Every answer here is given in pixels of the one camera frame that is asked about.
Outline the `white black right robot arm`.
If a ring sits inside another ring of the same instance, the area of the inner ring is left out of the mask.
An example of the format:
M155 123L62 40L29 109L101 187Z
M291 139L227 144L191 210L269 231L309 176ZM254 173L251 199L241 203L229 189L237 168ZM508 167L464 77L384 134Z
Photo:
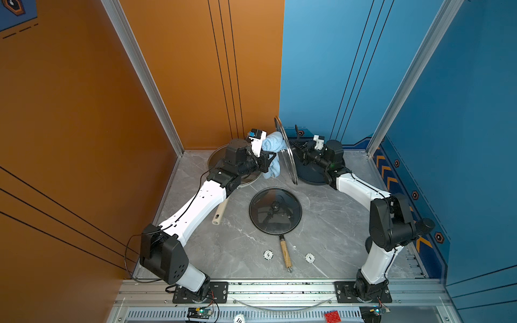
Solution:
M296 143L295 154L304 165L323 169L325 182L369 211L368 257L358 270L354 296L363 302L381 301L389 293L387 275L397 255L411 242L433 231L432 219L415 221L403 194L392 194L356 176L345 165L342 144L314 139Z

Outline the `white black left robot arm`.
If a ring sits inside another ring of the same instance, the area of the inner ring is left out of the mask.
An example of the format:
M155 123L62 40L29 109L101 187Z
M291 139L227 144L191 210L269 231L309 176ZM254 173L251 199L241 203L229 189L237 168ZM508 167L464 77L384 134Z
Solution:
M276 153L257 139L233 139L225 157L203 173L196 194L174 215L141 233L140 265L156 277L186 289L202 301L209 294L210 277L192 265L184 247L196 228L254 172L266 173Z

